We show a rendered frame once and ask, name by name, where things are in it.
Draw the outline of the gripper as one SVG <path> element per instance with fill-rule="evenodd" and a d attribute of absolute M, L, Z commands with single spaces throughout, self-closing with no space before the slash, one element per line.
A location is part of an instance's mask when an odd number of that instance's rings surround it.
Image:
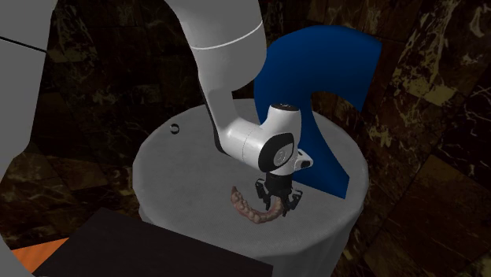
<path fill-rule="evenodd" d="M 295 210 L 303 195 L 301 190 L 293 190 L 292 178 L 292 174 L 276 175 L 268 172 L 266 174 L 266 180 L 258 179 L 255 182 L 257 196 L 265 205 L 271 204 L 271 196 L 281 198 L 283 217 L 289 211 Z"/>

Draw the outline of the brown dental arch model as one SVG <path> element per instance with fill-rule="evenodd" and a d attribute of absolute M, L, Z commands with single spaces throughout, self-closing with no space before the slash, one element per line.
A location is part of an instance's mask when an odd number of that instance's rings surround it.
<path fill-rule="evenodd" d="M 236 187 L 231 188 L 231 203 L 240 215 L 256 224 L 276 220 L 284 210 L 281 199 L 275 198 L 274 204 L 267 212 L 257 211 L 249 205 Z"/>

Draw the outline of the round table with grey cloth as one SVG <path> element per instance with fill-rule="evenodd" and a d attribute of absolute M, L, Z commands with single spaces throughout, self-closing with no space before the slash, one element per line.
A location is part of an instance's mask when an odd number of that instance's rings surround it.
<path fill-rule="evenodd" d="M 140 146 L 132 186 L 148 223 L 270 264 L 272 277 L 330 277 L 364 207 L 367 162 L 338 125 L 315 117 L 326 143 L 349 174 L 345 198 L 294 183 L 303 192 L 294 211 L 256 224 L 231 204 L 236 187 L 264 211 L 255 182 L 262 173 L 219 152 L 207 109 L 169 119 Z"/>

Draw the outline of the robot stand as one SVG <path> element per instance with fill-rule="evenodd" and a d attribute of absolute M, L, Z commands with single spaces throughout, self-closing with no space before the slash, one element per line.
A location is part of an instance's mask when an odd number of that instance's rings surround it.
<path fill-rule="evenodd" d="M 99 209 L 35 277 L 272 277 L 270 264 Z"/>

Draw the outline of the blue curved panel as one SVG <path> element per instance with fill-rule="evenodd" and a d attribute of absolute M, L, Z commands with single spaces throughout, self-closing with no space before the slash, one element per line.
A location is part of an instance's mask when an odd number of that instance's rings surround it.
<path fill-rule="evenodd" d="M 382 44 L 372 36 L 337 25 L 315 25 L 284 35 L 267 49 L 253 84 L 260 122 L 270 105 L 294 105 L 301 111 L 298 146 L 312 159 L 293 180 L 344 198 L 349 176 L 326 144 L 313 116 L 311 95 L 324 91 L 361 110 L 378 64 Z"/>

